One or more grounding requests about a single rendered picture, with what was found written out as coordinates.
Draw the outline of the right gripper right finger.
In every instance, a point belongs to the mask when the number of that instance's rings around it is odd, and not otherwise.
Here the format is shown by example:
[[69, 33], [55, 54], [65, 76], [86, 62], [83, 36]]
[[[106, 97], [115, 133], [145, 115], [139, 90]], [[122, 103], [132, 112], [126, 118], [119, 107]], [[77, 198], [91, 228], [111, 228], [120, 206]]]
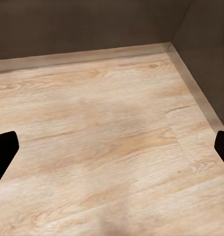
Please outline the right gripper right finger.
[[224, 131], [218, 131], [214, 148], [224, 162]]

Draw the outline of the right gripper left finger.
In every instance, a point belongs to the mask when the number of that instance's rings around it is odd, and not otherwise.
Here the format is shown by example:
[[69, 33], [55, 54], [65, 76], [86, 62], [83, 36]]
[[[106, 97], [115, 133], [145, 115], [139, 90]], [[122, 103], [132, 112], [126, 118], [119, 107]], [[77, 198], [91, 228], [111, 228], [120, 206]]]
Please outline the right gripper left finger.
[[0, 134], [0, 179], [19, 150], [15, 131]]

